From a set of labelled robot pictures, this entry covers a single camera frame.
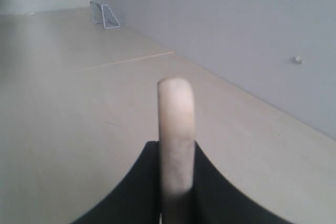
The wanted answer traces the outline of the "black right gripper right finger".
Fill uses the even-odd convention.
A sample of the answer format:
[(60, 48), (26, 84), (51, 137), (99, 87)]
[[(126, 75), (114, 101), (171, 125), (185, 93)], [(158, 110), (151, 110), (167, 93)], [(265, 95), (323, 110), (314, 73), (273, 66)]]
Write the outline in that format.
[(195, 144), (193, 223), (286, 223), (231, 184)]

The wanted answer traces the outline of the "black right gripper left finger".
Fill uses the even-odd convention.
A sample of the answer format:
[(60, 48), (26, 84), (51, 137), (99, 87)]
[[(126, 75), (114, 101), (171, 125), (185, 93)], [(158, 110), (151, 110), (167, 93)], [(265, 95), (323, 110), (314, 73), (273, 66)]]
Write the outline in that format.
[(159, 143), (149, 141), (116, 188), (74, 223), (159, 223)]

